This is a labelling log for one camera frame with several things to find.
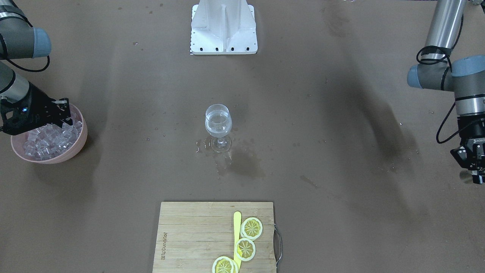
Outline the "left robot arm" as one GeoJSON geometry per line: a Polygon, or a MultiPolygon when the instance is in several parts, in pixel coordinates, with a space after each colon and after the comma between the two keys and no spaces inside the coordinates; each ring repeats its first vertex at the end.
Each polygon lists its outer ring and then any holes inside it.
{"type": "Polygon", "coordinates": [[[413,88],[454,93],[451,110],[456,110],[460,144],[450,154],[467,169],[475,184],[484,183],[485,167],[485,61],[473,55],[452,62],[451,54],[461,36],[465,0],[439,0],[435,7],[426,44],[417,64],[407,74],[413,88]]]}

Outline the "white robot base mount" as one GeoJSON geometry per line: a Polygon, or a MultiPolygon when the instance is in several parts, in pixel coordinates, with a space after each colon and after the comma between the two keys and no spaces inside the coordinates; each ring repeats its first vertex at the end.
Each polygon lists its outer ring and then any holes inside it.
{"type": "Polygon", "coordinates": [[[190,54],[258,52],[255,9],[246,0],[201,0],[191,16],[190,54]]]}

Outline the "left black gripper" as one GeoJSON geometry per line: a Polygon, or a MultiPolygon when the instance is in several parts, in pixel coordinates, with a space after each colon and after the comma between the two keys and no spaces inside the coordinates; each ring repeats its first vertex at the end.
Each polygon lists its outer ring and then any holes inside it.
{"type": "Polygon", "coordinates": [[[457,118],[459,147],[450,154],[463,169],[472,171],[474,184],[485,183],[485,121],[484,116],[459,116],[457,118]]]}

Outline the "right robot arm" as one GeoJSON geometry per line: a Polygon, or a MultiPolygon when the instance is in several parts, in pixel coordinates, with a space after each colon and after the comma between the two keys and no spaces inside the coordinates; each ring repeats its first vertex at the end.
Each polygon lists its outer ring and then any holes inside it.
{"type": "Polygon", "coordinates": [[[1,131],[19,135],[47,124],[72,125],[68,98],[56,100],[6,65],[16,59],[49,57],[52,45],[44,29],[32,26],[12,0],[0,4],[1,131]]]}

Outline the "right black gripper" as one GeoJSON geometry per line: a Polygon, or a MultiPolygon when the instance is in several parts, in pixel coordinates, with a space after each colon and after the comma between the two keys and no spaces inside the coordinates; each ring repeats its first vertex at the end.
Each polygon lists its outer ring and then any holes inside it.
{"type": "Polygon", "coordinates": [[[1,99],[1,118],[1,131],[8,135],[19,135],[48,123],[58,127],[73,125],[68,98],[54,100],[33,84],[19,102],[1,99]]]}

